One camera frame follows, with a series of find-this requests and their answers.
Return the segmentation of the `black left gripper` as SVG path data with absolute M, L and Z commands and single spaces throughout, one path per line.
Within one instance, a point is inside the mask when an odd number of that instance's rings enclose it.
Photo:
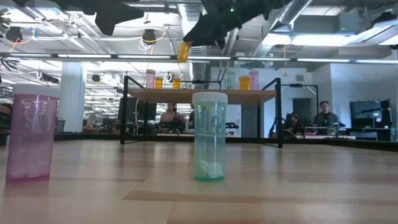
M 55 0 L 61 9 L 77 7 L 87 15 L 96 13 L 95 23 L 104 35 L 113 35 L 116 24 L 144 16 L 141 9 L 114 0 Z

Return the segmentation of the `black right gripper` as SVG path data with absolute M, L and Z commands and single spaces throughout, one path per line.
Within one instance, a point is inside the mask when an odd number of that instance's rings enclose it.
M 185 42 L 215 43 L 220 49 L 226 46 L 228 31 L 241 26 L 267 12 L 265 0 L 202 0 L 206 14 L 204 24 L 195 25 L 183 38 Z

